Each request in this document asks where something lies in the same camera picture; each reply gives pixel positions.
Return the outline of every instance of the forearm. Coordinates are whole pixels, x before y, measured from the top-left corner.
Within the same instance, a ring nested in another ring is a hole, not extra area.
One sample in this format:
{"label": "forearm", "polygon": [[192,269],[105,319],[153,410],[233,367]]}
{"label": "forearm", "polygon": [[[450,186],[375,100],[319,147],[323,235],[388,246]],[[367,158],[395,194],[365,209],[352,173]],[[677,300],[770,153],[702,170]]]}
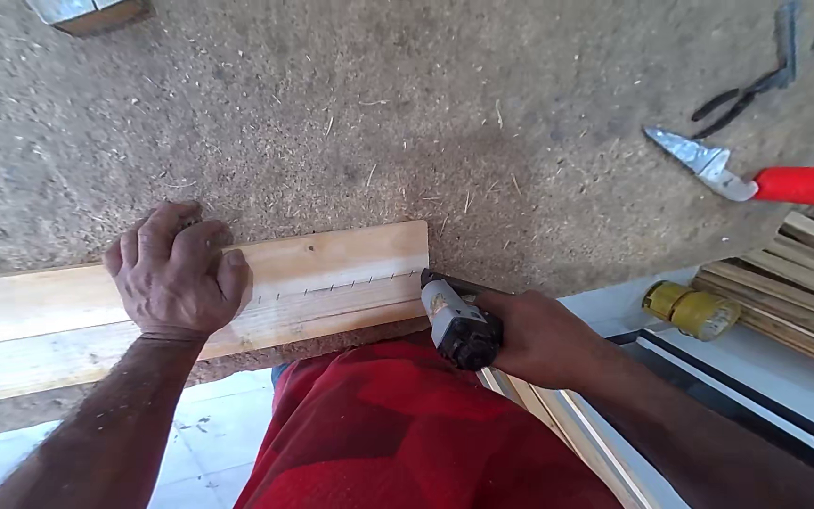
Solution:
{"label": "forearm", "polygon": [[137,339],[0,486],[0,508],[146,507],[201,349],[197,341]]}
{"label": "forearm", "polygon": [[814,507],[812,468],[620,355],[580,391],[692,507]]}

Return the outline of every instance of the pliers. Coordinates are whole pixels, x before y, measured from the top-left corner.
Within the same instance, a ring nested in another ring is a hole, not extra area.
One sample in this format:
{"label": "pliers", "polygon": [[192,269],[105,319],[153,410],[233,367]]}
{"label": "pliers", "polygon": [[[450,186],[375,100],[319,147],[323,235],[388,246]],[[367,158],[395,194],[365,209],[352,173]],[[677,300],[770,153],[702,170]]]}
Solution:
{"label": "pliers", "polygon": [[709,113],[722,104],[739,97],[730,110],[718,117],[708,127],[693,135],[693,140],[701,140],[723,129],[733,119],[737,118],[749,106],[755,96],[772,88],[784,89],[790,85],[797,75],[797,49],[796,49],[796,2],[789,2],[781,6],[774,13],[775,37],[778,41],[778,68],[756,80],[745,89],[730,89],[708,100],[706,104],[695,110],[691,120],[699,122]]}

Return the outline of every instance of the red shirt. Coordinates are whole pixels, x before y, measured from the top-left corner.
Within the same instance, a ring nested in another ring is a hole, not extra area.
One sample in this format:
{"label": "red shirt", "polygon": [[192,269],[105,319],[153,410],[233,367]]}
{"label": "red shirt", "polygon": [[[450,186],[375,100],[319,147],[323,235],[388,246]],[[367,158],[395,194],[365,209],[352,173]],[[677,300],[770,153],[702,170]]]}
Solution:
{"label": "red shirt", "polygon": [[548,427],[429,332],[292,364],[234,509],[619,507]]}

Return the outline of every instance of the red handle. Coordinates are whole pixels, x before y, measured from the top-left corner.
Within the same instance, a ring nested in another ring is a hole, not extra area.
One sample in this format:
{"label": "red handle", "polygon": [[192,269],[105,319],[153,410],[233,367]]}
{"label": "red handle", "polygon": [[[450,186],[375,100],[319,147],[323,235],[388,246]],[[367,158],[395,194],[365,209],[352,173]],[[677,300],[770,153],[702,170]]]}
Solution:
{"label": "red handle", "polygon": [[814,167],[765,168],[755,177],[753,199],[814,205]]}

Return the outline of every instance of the fingernail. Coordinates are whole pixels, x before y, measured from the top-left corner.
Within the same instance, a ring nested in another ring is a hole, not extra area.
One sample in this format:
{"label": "fingernail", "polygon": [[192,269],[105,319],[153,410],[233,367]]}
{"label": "fingernail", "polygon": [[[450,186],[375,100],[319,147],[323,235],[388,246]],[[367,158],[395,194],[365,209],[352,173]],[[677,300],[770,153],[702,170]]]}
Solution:
{"label": "fingernail", "polygon": [[243,251],[235,249],[228,252],[228,262],[232,265],[245,265],[247,260],[243,257]]}

